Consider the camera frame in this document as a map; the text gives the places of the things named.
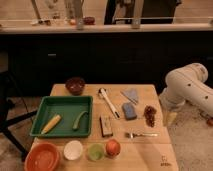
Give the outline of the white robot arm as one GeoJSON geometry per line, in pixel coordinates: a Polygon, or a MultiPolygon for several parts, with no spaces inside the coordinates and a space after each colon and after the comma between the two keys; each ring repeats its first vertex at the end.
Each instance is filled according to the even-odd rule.
{"type": "Polygon", "coordinates": [[[205,85],[206,67],[192,63],[174,69],[165,77],[166,87],[159,95],[161,105],[168,111],[180,109],[186,101],[213,117],[213,88],[205,85]]]}

